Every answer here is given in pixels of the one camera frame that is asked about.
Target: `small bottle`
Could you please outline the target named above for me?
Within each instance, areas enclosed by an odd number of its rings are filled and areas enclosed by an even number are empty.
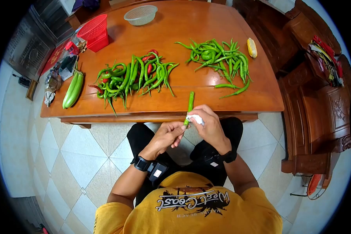
[[[65,49],[73,55],[78,55],[79,54],[79,49],[78,47],[73,43],[73,42],[68,42],[65,46]]]

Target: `white cloth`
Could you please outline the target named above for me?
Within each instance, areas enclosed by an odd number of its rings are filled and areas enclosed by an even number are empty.
[[[51,92],[51,91],[46,91],[45,94],[45,99],[44,99],[44,104],[47,105],[47,107],[50,106],[52,100],[54,99],[55,97],[55,93],[54,92]]]
[[[190,121],[191,117],[193,117],[197,121],[198,124],[201,124],[204,126],[204,121],[199,115],[188,115],[187,114],[186,119],[188,121]]]

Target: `red rug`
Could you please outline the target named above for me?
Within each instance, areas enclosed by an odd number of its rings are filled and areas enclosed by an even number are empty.
[[[69,40],[70,40],[70,38],[68,38],[63,44],[57,46],[53,50],[53,52],[52,52],[51,56],[49,57],[47,63],[44,65],[44,68],[42,70],[41,75],[43,75],[44,73],[48,72],[49,69],[51,69],[55,65],[55,63],[57,62],[57,60],[59,59],[59,57],[61,55],[61,52],[64,50],[64,47],[65,47],[66,43],[68,43]]]

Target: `black pants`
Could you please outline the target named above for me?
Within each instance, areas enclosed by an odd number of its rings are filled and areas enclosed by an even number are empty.
[[[222,119],[222,129],[225,136],[230,139],[233,149],[237,149],[243,133],[242,122],[235,117]],[[134,157],[138,155],[150,140],[153,138],[154,133],[145,124],[134,124],[127,134],[130,147]],[[189,171],[200,174],[210,180],[215,186],[223,186],[226,180],[226,171],[224,167],[214,167],[210,162],[206,162],[207,158],[217,154],[214,147],[208,144],[205,140],[197,144],[190,154],[190,159],[193,162],[187,166],[181,167],[176,164],[167,152],[160,154],[157,161],[166,164],[169,168],[161,175],[154,183],[148,178],[145,178],[142,187],[136,196],[136,206],[153,190],[159,187],[159,184],[169,175],[177,171]]]

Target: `red jar lid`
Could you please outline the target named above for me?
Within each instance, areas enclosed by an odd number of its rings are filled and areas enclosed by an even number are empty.
[[[65,49],[68,50],[68,49],[70,49],[70,47],[72,47],[73,45],[74,45],[73,42],[68,42],[68,43],[66,44],[66,46],[65,46]]]

